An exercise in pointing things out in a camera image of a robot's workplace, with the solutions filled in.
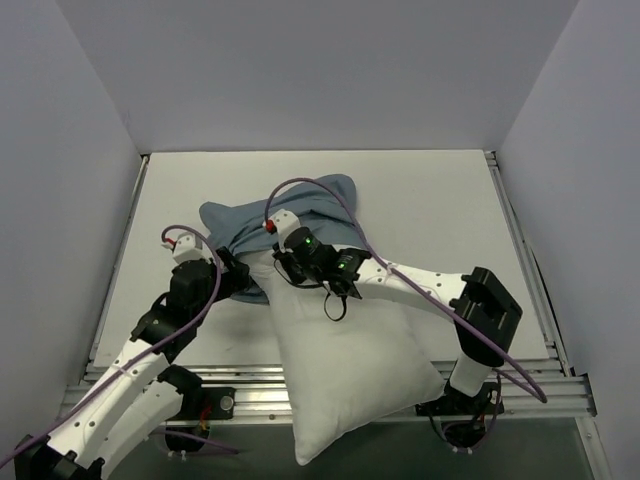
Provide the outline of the white pillow insert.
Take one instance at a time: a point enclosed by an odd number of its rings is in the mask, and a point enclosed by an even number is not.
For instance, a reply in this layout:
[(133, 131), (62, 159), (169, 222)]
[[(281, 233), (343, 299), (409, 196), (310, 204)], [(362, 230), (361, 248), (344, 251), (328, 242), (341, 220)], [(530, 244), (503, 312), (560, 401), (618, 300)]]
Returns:
[(242, 260), (269, 302), (299, 465), (357, 428), (443, 394), (444, 379), (399, 305), (351, 300), (333, 322), (324, 293), (290, 286), (269, 252)]

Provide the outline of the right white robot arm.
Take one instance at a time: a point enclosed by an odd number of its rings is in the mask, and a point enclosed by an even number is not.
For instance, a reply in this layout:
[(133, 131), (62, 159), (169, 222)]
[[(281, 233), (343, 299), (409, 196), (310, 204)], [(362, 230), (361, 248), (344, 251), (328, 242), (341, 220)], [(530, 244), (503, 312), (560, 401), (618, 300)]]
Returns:
[(444, 400), (455, 412), (469, 411), (492, 370), (505, 359), (523, 311), (516, 299), (489, 269), (476, 267), (469, 274), (445, 274), (393, 262), (378, 262), (358, 248), (337, 248), (322, 243), (307, 227), (265, 229), (278, 236), (274, 258), (283, 263), (296, 287), (318, 287), (326, 298), (385, 300), (431, 312), (455, 325), (461, 353), (454, 364)]

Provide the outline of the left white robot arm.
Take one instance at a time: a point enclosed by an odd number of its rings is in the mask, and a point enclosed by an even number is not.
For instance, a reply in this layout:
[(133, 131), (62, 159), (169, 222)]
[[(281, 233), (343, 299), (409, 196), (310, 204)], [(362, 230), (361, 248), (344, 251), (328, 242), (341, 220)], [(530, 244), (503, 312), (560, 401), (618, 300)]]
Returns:
[(212, 420), (232, 418), (235, 391), (206, 388), (176, 364), (195, 339), (213, 302), (252, 283), (249, 268), (225, 248), (172, 271), (161, 294), (132, 330), (121, 352), (82, 400), (41, 438), (26, 436), (13, 457), (19, 479), (106, 479), (164, 422), (167, 445), (186, 455), (209, 439)]

